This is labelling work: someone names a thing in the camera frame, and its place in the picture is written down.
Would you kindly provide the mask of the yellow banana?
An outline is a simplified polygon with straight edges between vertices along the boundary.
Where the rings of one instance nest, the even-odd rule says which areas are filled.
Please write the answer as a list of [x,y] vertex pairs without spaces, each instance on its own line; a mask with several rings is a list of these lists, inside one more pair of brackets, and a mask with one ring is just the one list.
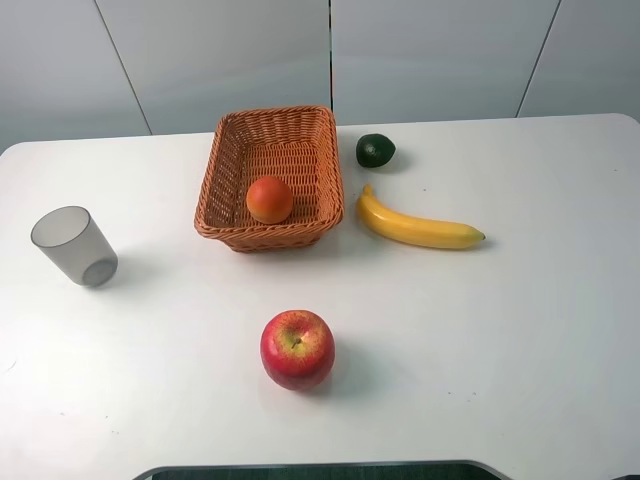
[[361,222],[374,233],[404,244],[464,250],[486,239],[484,233],[467,224],[409,216],[383,205],[373,187],[366,184],[356,203]]

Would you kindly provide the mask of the grey translucent plastic cup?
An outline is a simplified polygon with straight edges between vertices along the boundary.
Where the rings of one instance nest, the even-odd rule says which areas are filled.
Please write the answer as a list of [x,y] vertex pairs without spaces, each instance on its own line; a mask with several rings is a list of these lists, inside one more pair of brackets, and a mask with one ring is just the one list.
[[91,216],[81,206],[55,209],[33,226],[30,239],[72,282],[99,287],[118,268],[118,257]]

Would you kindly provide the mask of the dark green avocado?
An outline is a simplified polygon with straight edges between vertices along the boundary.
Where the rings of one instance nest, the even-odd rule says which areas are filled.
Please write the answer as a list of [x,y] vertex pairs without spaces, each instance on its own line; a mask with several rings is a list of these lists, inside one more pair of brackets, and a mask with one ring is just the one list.
[[378,133],[363,135],[356,143],[356,160],[364,168],[372,169],[386,165],[395,152],[395,144],[385,135]]

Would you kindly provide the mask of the orange tomato fruit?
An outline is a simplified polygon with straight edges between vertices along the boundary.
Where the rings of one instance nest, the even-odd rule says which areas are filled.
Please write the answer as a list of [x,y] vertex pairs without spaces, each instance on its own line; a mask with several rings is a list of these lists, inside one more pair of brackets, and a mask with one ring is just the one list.
[[254,181],[246,194],[246,206],[257,222],[272,225],[286,220],[293,209],[293,193],[280,178],[264,176]]

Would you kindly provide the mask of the red apple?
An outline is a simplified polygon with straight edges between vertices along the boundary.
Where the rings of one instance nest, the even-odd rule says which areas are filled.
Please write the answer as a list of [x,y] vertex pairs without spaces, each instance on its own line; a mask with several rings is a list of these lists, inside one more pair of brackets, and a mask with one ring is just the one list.
[[279,386],[304,391],[322,383],[335,361],[328,324],[308,310],[287,310],[265,326],[260,354],[267,375]]

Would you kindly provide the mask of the orange wicker basket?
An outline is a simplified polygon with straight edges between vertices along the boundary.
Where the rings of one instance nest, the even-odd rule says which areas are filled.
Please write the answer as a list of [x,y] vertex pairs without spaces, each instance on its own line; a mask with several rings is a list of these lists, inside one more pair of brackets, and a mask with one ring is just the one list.
[[195,210],[202,237],[243,253],[301,248],[337,226],[344,209],[329,108],[254,109],[220,119]]

